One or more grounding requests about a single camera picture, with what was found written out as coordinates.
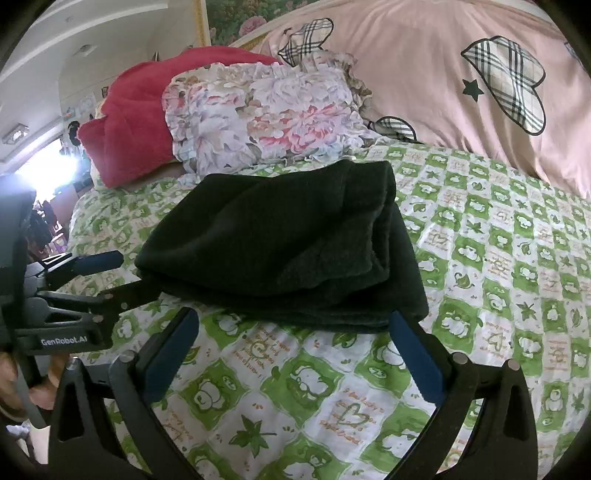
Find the person's left hand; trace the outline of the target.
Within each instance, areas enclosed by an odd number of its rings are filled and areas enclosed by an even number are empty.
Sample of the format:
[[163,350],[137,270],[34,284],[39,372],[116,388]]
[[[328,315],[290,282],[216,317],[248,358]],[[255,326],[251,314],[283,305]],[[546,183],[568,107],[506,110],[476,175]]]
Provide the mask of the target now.
[[[29,398],[43,410],[52,410],[63,370],[69,354],[52,355],[47,378],[29,390]],[[1,353],[1,413],[11,420],[24,421],[27,416],[23,401],[17,393],[18,367],[6,352]]]

